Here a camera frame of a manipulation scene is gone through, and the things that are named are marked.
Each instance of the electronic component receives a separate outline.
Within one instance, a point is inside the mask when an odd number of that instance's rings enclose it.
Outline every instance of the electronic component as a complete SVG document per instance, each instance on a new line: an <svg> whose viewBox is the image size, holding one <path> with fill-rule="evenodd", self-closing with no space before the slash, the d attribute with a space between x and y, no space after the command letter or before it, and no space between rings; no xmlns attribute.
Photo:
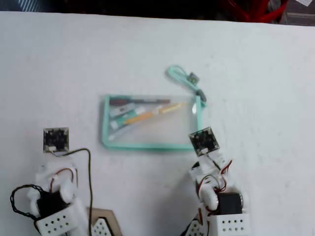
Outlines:
<svg viewBox="0 0 315 236"><path fill-rule="evenodd" d="M202 156L220 148L210 127L189 135L197 156Z"/></svg>
<svg viewBox="0 0 315 236"><path fill-rule="evenodd" d="M219 145L210 127L189 138L199 156L189 174L200 204L196 217L181 235L249 236L249 202L246 192L229 175L232 160L214 151Z"/></svg>
<svg viewBox="0 0 315 236"><path fill-rule="evenodd" d="M218 193L218 214L230 215L242 213L241 196L238 193Z"/></svg>
<svg viewBox="0 0 315 236"><path fill-rule="evenodd" d="M44 129L44 152L69 151L69 128Z"/></svg>
<svg viewBox="0 0 315 236"><path fill-rule="evenodd" d="M110 110L109 116L111 118L121 116L127 112L134 110L135 108L136 108L136 105L134 103L128 103L128 104L123 105L121 107L117 107L117 108Z"/></svg>
<svg viewBox="0 0 315 236"><path fill-rule="evenodd" d="M44 192L36 203L41 218L48 217L69 206L69 204L63 201L60 191L54 193Z"/></svg>

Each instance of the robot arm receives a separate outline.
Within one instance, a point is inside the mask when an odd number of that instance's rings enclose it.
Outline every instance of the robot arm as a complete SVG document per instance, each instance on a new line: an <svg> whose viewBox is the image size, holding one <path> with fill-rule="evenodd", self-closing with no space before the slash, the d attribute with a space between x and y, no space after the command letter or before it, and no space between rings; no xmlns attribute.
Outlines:
<svg viewBox="0 0 315 236"><path fill-rule="evenodd" d="M250 235L247 198L228 174L232 160L219 153L219 145L211 128L191 134L199 161L189 174L200 201L198 214L182 234L193 236Z"/></svg>

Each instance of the circuit board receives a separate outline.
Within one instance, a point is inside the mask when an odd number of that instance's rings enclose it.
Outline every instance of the circuit board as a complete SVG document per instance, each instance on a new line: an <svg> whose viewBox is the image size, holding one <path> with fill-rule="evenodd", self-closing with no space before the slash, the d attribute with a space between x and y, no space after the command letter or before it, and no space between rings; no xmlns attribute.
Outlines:
<svg viewBox="0 0 315 236"><path fill-rule="evenodd" d="M202 156L220 148L210 127L189 134L197 156Z"/></svg>
<svg viewBox="0 0 315 236"><path fill-rule="evenodd" d="M44 129L44 152L69 151L69 128Z"/></svg>

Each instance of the white connector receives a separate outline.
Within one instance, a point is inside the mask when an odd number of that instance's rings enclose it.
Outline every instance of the white connector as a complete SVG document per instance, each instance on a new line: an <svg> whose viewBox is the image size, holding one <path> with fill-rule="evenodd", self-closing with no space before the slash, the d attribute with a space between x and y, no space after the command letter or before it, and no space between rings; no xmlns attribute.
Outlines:
<svg viewBox="0 0 315 236"><path fill-rule="evenodd" d="M209 217L211 236L249 236L250 215L231 214Z"/></svg>

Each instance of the black cable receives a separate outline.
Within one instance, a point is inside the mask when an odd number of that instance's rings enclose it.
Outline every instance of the black cable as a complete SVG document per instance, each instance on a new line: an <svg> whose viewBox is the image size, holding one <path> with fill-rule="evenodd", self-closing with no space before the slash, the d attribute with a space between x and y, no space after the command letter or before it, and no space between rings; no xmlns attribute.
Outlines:
<svg viewBox="0 0 315 236"><path fill-rule="evenodd" d="M33 214L29 213L29 212L23 212L23 211L20 211L18 210L16 207L15 207L15 201L14 201L14 195L15 193L22 189L22 188L33 188L35 190L37 190L41 195L42 193L44 193L45 191L38 185L35 185L35 184L25 184L25 185L22 185L20 187L17 187L16 189L14 189L11 193L11 196L10 196L10 202L11 202L11 206L12 206L12 210L15 212L15 213L18 213L20 215L23 215L23 216L26 216L28 218L31 218L32 220L36 221L38 220L39 218L37 218L36 216L34 216Z"/></svg>
<svg viewBox="0 0 315 236"><path fill-rule="evenodd" d="M90 185L89 236L92 236L91 225L92 225L93 190L92 190L92 178L91 178L91 152L87 148L80 148L77 150L69 151L65 154L60 155L59 157L68 156L79 151L87 151L89 154L89 185Z"/></svg>
<svg viewBox="0 0 315 236"><path fill-rule="evenodd" d="M219 171L221 170L220 166L214 161L212 160L209 155L207 154L207 157L213 162L213 164L219 169Z"/></svg>

